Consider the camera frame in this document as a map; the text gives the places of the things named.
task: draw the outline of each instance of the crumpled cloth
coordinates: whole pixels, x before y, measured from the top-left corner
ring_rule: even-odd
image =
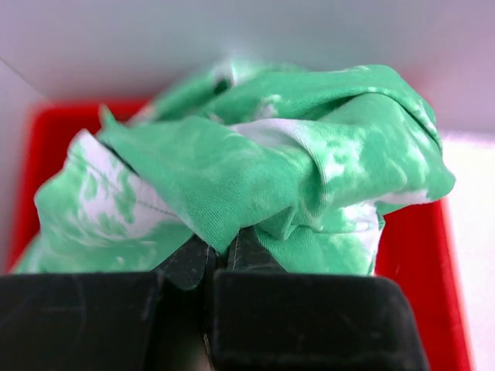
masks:
[[[432,108],[386,66],[231,61],[101,119],[37,192],[18,272],[145,271],[194,233],[225,255],[255,226],[287,271],[371,274],[382,216],[455,181]]]

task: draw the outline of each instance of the red tray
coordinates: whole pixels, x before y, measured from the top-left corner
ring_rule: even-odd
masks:
[[[106,104],[118,120],[126,120],[144,101]],[[80,129],[98,131],[98,106],[61,104],[34,117],[9,250],[9,270],[39,230],[32,201],[36,190],[61,169],[67,146]],[[411,302],[432,371],[470,371],[442,204],[409,206],[385,219],[377,274],[396,281]]]

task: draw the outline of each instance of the green fabric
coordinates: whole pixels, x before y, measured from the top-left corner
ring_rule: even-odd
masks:
[[[149,270],[193,233],[225,254],[254,225],[288,271],[369,274],[382,216],[454,184],[431,107],[386,66],[234,61],[128,124],[101,117],[38,191],[18,271]]]

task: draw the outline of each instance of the red plastic container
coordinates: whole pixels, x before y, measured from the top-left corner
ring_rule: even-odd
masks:
[[[144,101],[107,102],[118,120]],[[99,104],[61,104],[40,111],[32,122],[20,183],[8,269],[39,230],[33,197],[62,167],[72,137],[100,128]],[[396,281],[413,307],[432,371],[470,371],[456,275],[440,202],[409,206],[388,215],[380,242],[377,274]]]

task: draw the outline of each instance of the cloth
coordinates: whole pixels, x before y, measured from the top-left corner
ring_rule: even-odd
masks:
[[[233,61],[101,120],[37,192],[18,272],[145,271],[194,233],[225,255],[255,226],[287,271],[370,274],[382,216],[455,181],[432,108],[386,66]]]

